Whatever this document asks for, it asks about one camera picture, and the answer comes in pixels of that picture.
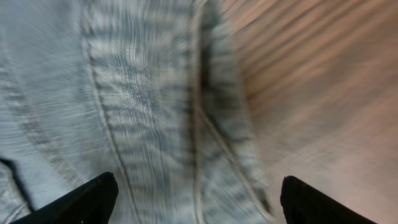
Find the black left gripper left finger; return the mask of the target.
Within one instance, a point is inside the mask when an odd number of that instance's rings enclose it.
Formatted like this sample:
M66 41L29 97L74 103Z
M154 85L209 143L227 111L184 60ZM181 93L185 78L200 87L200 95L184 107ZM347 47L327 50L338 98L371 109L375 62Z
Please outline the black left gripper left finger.
M108 224L118 193L114 174L104 172L12 224Z

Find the light blue denim shorts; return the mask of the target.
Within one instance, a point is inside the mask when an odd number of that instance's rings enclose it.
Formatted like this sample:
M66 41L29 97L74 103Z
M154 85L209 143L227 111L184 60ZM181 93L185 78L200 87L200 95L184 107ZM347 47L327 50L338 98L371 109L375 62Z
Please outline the light blue denim shorts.
M112 172L111 223L270 223L216 1L1 2L1 222Z

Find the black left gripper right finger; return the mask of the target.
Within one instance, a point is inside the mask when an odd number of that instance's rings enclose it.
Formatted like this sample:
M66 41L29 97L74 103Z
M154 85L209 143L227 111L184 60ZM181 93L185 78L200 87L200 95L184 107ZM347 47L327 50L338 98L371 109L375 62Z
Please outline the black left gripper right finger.
M287 224L376 224L292 175L283 179L280 204Z

